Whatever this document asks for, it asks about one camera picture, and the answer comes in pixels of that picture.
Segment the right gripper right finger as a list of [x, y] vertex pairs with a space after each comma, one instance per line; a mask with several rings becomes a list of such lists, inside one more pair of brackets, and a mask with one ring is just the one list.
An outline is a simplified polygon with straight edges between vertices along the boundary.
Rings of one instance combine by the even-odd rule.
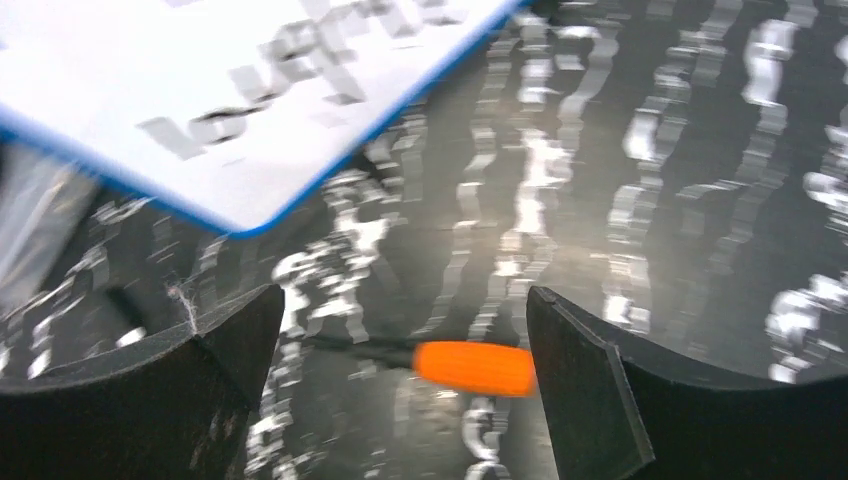
[[843, 479], [847, 380], [786, 384], [687, 357], [546, 288], [527, 296], [558, 475]]

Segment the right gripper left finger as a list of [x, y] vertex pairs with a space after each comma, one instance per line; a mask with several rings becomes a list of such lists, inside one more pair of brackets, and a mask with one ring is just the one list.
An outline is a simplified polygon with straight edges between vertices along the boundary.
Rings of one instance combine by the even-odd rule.
[[236, 479], [284, 295], [263, 286], [129, 346], [1, 384], [5, 479]]

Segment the blue framed whiteboard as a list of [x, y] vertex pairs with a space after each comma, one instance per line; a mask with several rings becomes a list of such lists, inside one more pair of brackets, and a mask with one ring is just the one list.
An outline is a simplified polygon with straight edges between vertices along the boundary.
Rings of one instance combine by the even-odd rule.
[[259, 233], [515, 1], [5, 1], [1, 131]]

